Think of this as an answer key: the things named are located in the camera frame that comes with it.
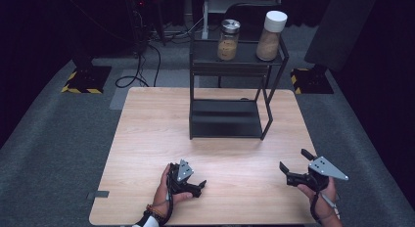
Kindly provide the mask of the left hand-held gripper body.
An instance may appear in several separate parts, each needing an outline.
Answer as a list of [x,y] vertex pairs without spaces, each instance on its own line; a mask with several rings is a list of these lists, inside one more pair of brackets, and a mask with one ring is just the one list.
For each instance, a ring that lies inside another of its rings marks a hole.
[[190,184],[188,179],[194,173],[188,162],[182,159],[179,163],[172,163],[167,173],[167,198],[181,193],[191,193],[194,198],[202,194],[203,184]]

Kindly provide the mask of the grey tape strip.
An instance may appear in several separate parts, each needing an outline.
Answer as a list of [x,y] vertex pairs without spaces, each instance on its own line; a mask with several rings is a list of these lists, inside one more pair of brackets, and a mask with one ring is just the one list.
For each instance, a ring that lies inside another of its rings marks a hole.
[[95,198],[107,198],[109,196],[109,191],[94,191],[89,192],[86,196],[87,200],[94,200]]

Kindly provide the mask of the stand base with striped edge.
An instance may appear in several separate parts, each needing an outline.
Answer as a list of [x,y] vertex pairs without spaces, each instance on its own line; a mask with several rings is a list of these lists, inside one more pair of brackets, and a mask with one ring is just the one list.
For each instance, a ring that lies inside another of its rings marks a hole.
[[69,76],[62,92],[103,94],[111,67],[76,68]]
[[290,77],[296,94],[333,94],[325,73],[313,68],[293,68]]

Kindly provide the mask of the dark equipment rack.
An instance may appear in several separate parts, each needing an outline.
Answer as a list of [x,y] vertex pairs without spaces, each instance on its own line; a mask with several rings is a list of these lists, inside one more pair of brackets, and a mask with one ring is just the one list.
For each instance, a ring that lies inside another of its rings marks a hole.
[[162,44],[165,43],[161,16],[161,0],[124,0],[134,41],[136,58],[147,49],[154,31]]

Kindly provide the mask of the person's left hand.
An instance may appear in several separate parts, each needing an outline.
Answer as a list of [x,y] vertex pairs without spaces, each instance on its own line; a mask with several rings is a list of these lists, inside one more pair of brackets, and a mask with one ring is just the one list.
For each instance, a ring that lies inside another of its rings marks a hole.
[[171,204],[178,204],[193,198],[191,193],[185,192],[173,195],[172,198],[167,197],[167,173],[170,169],[170,164],[166,166],[164,172],[161,175],[161,182],[158,188],[156,189],[152,206],[160,214],[167,215],[169,211],[169,206]]

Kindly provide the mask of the person's right hand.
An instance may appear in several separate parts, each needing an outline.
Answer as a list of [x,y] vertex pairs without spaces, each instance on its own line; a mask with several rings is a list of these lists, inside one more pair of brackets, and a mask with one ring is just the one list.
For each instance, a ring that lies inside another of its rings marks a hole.
[[337,191],[333,177],[329,178],[327,188],[319,193],[319,198],[315,204],[314,211],[320,221],[327,217],[337,216],[334,208],[324,199],[324,197],[329,199],[333,204],[336,202]]

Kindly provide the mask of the black chair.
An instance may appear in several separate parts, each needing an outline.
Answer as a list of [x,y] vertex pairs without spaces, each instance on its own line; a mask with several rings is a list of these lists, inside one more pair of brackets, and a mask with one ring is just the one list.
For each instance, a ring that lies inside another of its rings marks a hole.
[[266,14],[269,11],[285,12],[285,7],[283,5],[238,3],[228,8],[223,18],[225,20],[235,20],[240,23],[240,40],[258,41],[263,30]]

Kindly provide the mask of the black metal shelf rack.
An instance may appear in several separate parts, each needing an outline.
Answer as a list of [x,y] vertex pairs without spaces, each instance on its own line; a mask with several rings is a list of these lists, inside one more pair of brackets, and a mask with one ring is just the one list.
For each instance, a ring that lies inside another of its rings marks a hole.
[[[190,42],[190,112],[191,138],[265,138],[273,122],[271,101],[289,60],[284,43],[272,61],[262,61],[256,54],[255,41],[241,41],[237,56],[231,61],[217,57],[218,42],[192,39]],[[226,97],[216,88],[212,96],[195,95],[195,79],[209,76],[221,78],[247,77],[258,80],[252,97]]]

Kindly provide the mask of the grey floor mat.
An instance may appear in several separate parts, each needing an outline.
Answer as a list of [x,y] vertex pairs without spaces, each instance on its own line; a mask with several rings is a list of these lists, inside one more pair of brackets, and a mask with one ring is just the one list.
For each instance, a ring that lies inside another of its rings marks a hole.
[[187,69],[125,69],[115,79],[115,93],[110,103],[111,110],[121,110],[131,87],[189,87],[190,72]]

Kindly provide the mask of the glass jar with white lid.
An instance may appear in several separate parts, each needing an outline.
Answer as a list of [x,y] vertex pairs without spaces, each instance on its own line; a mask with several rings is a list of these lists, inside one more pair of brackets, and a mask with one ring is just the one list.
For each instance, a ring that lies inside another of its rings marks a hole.
[[280,34],[288,16],[280,11],[269,11],[264,20],[263,31],[259,38],[256,56],[263,61],[272,61],[277,56]]

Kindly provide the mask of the white metal frame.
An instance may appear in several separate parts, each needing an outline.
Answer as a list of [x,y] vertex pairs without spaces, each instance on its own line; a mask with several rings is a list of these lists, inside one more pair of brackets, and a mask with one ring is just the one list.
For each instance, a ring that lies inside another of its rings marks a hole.
[[207,39],[208,15],[209,14],[225,14],[233,5],[258,5],[258,6],[275,6],[279,5],[282,0],[204,0],[203,3],[203,29],[202,38]]

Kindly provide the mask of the grey padded panel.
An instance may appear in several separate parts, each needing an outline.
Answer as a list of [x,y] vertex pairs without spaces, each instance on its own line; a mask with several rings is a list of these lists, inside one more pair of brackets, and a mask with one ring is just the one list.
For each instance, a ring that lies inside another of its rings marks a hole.
[[331,0],[304,56],[312,71],[340,71],[376,0]]

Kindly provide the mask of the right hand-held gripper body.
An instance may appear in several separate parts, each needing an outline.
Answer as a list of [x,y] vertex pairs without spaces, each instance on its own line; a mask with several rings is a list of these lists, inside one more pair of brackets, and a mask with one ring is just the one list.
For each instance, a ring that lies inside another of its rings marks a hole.
[[347,175],[324,157],[311,156],[307,159],[309,160],[308,171],[304,174],[293,173],[286,169],[286,180],[289,186],[297,187],[302,184],[314,192],[319,192],[328,187],[330,177],[348,179]]

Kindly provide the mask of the glass jar with metal lid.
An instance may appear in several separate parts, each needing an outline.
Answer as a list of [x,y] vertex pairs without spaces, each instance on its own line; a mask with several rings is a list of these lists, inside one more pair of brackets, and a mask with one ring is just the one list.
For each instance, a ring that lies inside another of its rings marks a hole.
[[235,58],[240,27],[240,23],[236,20],[226,19],[221,22],[217,47],[217,56],[220,60],[230,61]]

